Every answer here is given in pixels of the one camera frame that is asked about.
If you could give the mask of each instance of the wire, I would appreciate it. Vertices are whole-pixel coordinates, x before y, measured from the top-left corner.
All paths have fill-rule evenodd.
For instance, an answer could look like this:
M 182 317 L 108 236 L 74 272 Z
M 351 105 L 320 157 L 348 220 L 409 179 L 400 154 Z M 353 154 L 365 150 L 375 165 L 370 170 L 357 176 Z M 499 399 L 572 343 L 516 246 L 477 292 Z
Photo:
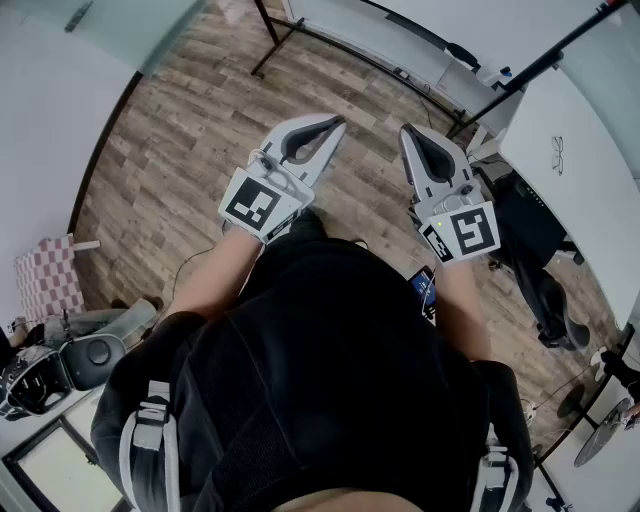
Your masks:
M 629 354 L 629 352 L 625 352 L 624 354 L 625 356 L 628 356 L 632 361 L 634 361 L 636 364 L 640 365 L 640 361 L 638 361 L 635 357 L 633 357 L 631 354 Z
M 573 379 L 565 382 L 562 386 L 560 386 L 558 389 L 556 389 L 553 393 L 551 393 L 546 400 L 544 400 L 544 402 L 542 402 L 540 405 L 538 405 L 537 407 L 535 407 L 533 410 L 537 411 L 538 409 L 540 409 L 540 407 L 542 407 L 544 404 L 546 404 L 549 400 L 551 400 L 555 395 L 558 394 L 558 392 L 565 386 L 571 384 L 574 380 L 576 380 L 578 377 L 580 377 L 584 372 L 586 372 L 589 368 L 591 368 L 591 365 L 588 365 L 587 367 L 585 367 L 584 370 L 582 370 L 578 375 L 576 375 Z
M 467 160 L 469 160 L 469 158 L 475 158 L 475 159 L 476 159 L 476 161 L 475 161 L 475 162 L 469 162 L 470 164 L 475 164 L 475 163 L 478 163 L 478 162 L 482 162 L 483 164 L 487 164 L 487 165 L 497 164 L 497 163 L 503 163 L 503 164 L 506 164 L 506 162 L 505 162 L 504 160 L 500 160 L 500 159 L 497 159 L 497 160 L 489 160 L 488 162 L 486 162 L 484 159 L 479 160 L 479 159 L 478 159 L 478 157 L 477 157 L 477 156 L 475 156 L 475 155 L 467 154 L 467 155 L 466 155 L 466 157 L 467 157 Z
M 417 84 L 413 83 L 413 81 L 411 80 L 411 77 L 408 77 L 407 80 L 412 83 L 413 85 L 417 86 Z M 424 92 L 424 88 L 428 87 L 429 89 L 427 90 L 427 92 Z M 429 96 L 429 93 L 431 92 L 431 86 L 429 84 L 424 84 L 422 87 L 422 92 L 424 92 L 424 94 L 426 96 Z M 422 106 L 424 107 L 425 112 L 427 113 L 427 120 L 429 121 L 429 128 L 433 129 L 433 124 L 431 123 L 431 114 L 429 113 L 429 107 L 427 107 L 427 105 L 425 104 L 424 101 L 422 101 L 422 97 L 416 92 L 416 94 L 418 95 L 418 101 L 422 104 Z
M 54 313 L 53 315 L 50 315 L 50 316 L 58 316 L 58 313 Z M 24 322 L 20 322 L 19 324 L 11 324 L 11 328 L 15 332 L 15 328 L 20 327 L 21 325 L 38 324 L 38 323 L 42 323 L 42 322 L 40 322 L 39 320 L 25 320 Z
M 526 398 L 521 398 L 520 401 L 521 402 L 527 402 L 529 404 L 529 407 L 527 408 L 526 411 L 524 411 L 524 413 L 525 413 L 525 418 L 527 420 L 527 427 L 530 427 L 531 424 L 533 423 L 533 420 L 536 417 L 535 409 L 533 407 L 533 404 L 529 400 L 527 400 Z
M 201 254 L 204 254 L 204 253 L 212 251 L 212 250 L 213 250 L 213 247 L 211 247 L 209 249 L 205 249 L 204 251 L 200 251 L 200 252 L 197 252 L 195 254 L 192 254 L 186 260 L 184 260 L 182 262 L 182 265 L 180 265 L 180 267 L 178 267 L 178 271 L 176 272 L 176 278 L 173 281 L 173 292 L 171 293 L 171 302 L 173 302 L 175 300 L 175 298 L 176 298 L 176 285 L 178 284 L 178 276 L 180 275 L 180 271 L 182 270 L 182 267 L 184 267 L 187 263 L 189 263 L 196 256 L 200 256 Z

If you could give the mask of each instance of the backpack strap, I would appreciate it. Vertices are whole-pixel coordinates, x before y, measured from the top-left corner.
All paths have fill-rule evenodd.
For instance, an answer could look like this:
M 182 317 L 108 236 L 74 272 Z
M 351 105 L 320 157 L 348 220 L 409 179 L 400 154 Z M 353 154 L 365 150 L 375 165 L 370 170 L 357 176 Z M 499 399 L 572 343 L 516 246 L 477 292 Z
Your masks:
M 178 431 L 169 413 L 169 384 L 150 381 L 147 399 L 131 413 L 120 437 L 119 464 L 123 490 L 136 510 L 136 482 L 131 473 L 131 446 L 159 452 L 164 444 L 164 480 L 167 512 L 180 512 Z
M 489 423 L 487 454 L 478 464 L 478 477 L 469 512 L 508 512 L 518 484 L 518 464 L 500 443 Z

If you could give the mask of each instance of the white shoe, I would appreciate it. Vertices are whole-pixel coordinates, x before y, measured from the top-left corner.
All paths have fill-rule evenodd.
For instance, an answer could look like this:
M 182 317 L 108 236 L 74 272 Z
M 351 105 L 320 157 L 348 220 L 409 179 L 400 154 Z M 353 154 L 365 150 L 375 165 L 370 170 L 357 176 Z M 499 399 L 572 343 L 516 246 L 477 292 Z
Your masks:
M 604 362 L 602 361 L 602 354 L 606 351 L 607 347 L 600 347 L 598 351 L 591 356 L 591 361 L 589 362 L 590 366 L 600 365 L 596 372 L 596 382 L 600 382 L 606 375 L 604 373 Z

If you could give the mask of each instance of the white table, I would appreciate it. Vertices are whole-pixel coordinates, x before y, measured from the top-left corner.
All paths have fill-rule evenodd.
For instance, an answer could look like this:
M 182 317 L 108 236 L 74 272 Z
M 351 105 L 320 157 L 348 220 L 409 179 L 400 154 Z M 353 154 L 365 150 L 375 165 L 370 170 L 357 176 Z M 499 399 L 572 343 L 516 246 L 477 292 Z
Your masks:
M 350 16 L 345 11 L 359 12 L 360 6 L 356 4 L 362 2 L 284 0 L 283 3 L 288 12 L 293 11 L 296 17 L 305 16 L 313 23 L 339 11 L 346 20 Z M 482 66 L 497 70 L 510 66 L 515 76 L 595 14 L 599 1 L 372 0 L 372 3 L 404 16 L 445 41 L 461 45 Z M 352 26 L 345 34 L 358 39 L 357 30 L 357 26 Z
M 563 172 L 552 137 L 563 138 Z M 640 191 L 609 132 L 561 70 L 533 80 L 508 128 L 472 149 L 499 153 L 567 230 L 600 284 L 618 327 L 640 291 Z
M 362 0 L 282 0 L 282 4 L 289 21 L 295 22 L 304 18 L 305 26 L 354 46 L 367 55 L 373 55 L 391 69 L 403 69 L 413 80 L 430 84 L 434 91 L 471 115 L 501 94 L 482 84 L 474 74 L 441 48 L 389 21 L 386 11 Z M 426 13 L 423 9 L 416 12 L 418 11 L 423 15 Z M 429 24 L 424 26 L 433 30 Z M 484 29 L 482 37 L 478 39 L 485 39 Z M 477 46 L 469 49 L 475 54 Z M 491 133 L 497 134 L 513 116 L 520 96 L 521 93 L 517 93 L 509 98 L 484 116 L 480 123 Z

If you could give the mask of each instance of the wooden floor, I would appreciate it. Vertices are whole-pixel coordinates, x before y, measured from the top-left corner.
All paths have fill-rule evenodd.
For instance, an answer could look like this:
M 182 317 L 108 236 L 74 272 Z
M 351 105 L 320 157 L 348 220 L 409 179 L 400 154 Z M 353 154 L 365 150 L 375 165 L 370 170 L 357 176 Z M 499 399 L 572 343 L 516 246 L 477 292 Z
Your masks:
M 405 214 L 412 189 L 397 136 L 405 122 L 445 133 L 451 121 L 392 78 L 303 34 L 269 61 L 264 80 L 252 78 L 269 45 L 251 0 L 213 0 L 157 74 L 142 80 L 101 155 L 76 231 L 77 241 L 102 242 L 101 250 L 78 255 L 90 307 L 141 295 L 168 304 L 181 263 L 221 237 L 217 207 L 235 167 L 276 123 L 312 112 L 342 114 L 349 126 L 316 189 L 329 233 L 365 239 L 405 277 L 434 265 Z M 197 261 L 184 267 L 178 287 Z M 574 319 L 591 330 L 586 354 L 545 349 L 513 277 L 490 272 L 486 260 L 475 263 L 495 357 L 515 370 L 522 397 L 537 404 L 579 374 L 597 347 L 619 341 L 587 265 L 554 261 L 550 271 L 565 286 Z M 590 394 L 592 376 L 589 370 L 578 379 Z M 570 389 L 537 411 L 534 444 L 551 445 L 560 435 L 554 431 L 573 419 L 555 415 Z

